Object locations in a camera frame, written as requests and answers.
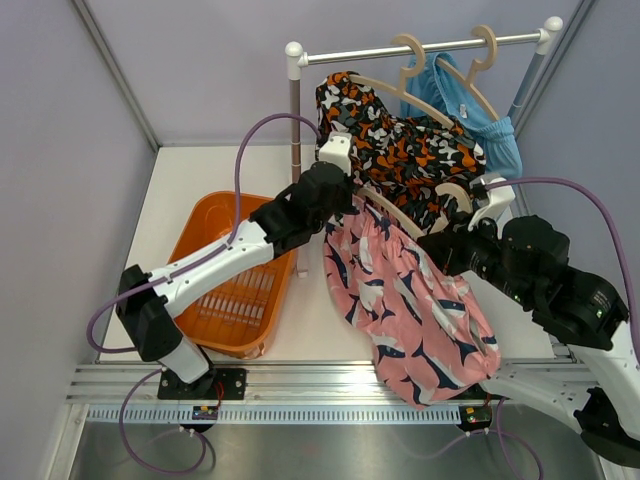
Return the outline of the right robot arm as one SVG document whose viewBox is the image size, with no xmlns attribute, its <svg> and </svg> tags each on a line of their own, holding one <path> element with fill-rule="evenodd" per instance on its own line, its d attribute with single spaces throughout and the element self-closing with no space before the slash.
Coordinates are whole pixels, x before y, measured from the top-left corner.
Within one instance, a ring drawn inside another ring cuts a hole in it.
<svg viewBox="0 0 640 480">
<path fill-rule="evenodd" d="M 457 392 L 474 397 L 485 389 L 523 403 L 564 423 L 600 457 L 638 468 L 639 362 L 629 310 L 611 283 L 569 265 L 569 238 L 540 217 L 525 216 L 502 228 L 488 219 L 473 229 L 446 228 L 417 242 L 442 273 L 472 271 L 531 313 L 597 381 L 574 387 L 515 365 L 489 379 L 484 367 L 469 362 L 453 372 Z"/>
</svg>

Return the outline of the pink shark print shorts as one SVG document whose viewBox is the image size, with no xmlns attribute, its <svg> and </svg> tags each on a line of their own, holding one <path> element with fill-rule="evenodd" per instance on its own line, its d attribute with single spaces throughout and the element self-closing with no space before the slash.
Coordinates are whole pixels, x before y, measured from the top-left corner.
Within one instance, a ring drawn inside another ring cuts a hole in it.
<svg viewBox="0 0 640 480">
<path fill-rule="evenodd" d="M 501 352 L 469 283 L 442 274 L 424 250 L 361 198 L 323 241 L 328 293 L 371 342 L 376 377 L 416 409 L 490 379 Z"/>
</svg>

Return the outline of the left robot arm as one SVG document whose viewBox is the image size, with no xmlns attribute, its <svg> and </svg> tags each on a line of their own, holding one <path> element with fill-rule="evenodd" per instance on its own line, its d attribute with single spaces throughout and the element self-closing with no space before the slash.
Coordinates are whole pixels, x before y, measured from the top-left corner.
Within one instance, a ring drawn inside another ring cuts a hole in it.
<svg viewBox="0 0 640 480">
<path fill-rule="evenodd" d="M 335 214 L 352 207 L 350 175 L 316 162 L 273 200 L 239 222 L 230 234 L 149 273 L 127 268 L 120 278 L 115 313 L 145 362 L 157 362 L 180 379 L 191 397 L 215 385 L 211 362 L 175 322 L 210 290 L 253 267 L 305 244 Z"/>
</svg>

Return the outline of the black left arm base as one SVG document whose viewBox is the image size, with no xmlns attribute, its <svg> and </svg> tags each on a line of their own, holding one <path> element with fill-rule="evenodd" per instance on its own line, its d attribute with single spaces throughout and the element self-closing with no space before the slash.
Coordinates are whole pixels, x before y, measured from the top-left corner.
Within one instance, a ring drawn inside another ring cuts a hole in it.
<svg viewBox="0 0 640 480">
<path fill-rule="evenodd" d="M 243 400 L 246 391 L 247 370 L 243 368 L 217 368 L 200 379 L 183 382 L 174 372 L 161 374 L 157 398 L 161 400 Z"/>
</svg>

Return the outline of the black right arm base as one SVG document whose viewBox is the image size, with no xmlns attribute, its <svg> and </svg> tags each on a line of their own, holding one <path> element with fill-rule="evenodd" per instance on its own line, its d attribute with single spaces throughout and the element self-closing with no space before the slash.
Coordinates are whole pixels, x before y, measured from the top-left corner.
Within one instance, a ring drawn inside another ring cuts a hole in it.
<svg viewBox="0 0 640 480">
<path fill-rule="evenodd" d="M 475 385 L 472 385 L 467 390 L 465 390 L 460 395 L 460 398 L 462 398 L 463 400 L 484 402 L 486 400 L 498 401 L 498 400 L 502 399 L 503 396 L 499 395 L 499 394 L 495 394 L 495 393 L 488 393 L 486 390 L 484 390 L 482 388 L 481 385 L 475 384 Z"/>
</svg>

